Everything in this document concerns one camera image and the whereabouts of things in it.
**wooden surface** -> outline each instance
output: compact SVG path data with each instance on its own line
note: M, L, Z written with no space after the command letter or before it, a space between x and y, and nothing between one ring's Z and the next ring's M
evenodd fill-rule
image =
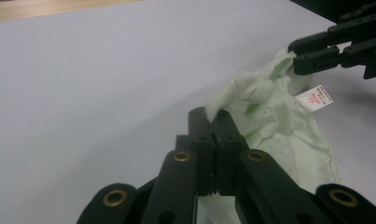
M44 16L91 7L107 7L138 0L15 0L0 2L0 21Z

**metal screw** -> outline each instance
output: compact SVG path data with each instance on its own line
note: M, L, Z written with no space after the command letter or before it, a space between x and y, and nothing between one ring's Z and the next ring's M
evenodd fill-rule
M331 189L329 191L329 196L334 202L342 204L344 206L358 206L358 200L356 199L356 197L343 189Z
M259 152L249 152L248 153L248 159L250 161L264 161L265 155L263 155Z
M128 193L124 189L109 191L103 198L103 203L108 207L115 207L127 200Z
M188 161L190 160L190 154L187 152L177 152L173 156L175 161Z

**green garment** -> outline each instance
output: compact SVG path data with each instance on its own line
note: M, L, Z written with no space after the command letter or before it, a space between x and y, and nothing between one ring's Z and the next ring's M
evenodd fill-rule
M294 74L294 56L283 49L262 69L232 76L205 109L211 121L219 109L228 110L251 148L271 154L301 188L315 192L320 185L340 183L340 178L313 114L294 97L312 80ZM214 223L240 223L233 198L206 197L200 203Z

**clothing tag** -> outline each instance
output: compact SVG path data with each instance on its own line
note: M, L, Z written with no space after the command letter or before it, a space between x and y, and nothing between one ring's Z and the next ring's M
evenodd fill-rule
M295 96L295 98L309 113L333 103L332 98L330 98L322 85Z

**light green cloth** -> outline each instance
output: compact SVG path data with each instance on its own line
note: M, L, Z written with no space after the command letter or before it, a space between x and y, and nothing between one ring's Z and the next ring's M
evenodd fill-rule
M240 72L227 80L205 106L207 117L226 108L251 148L270 153L303 189L312 193L323 184L339 183L332 149L312 114L296 101L312 76L293 72L295 55L280 50L255 73ZM200 198L208 217L218 223L240 223L231 197Z

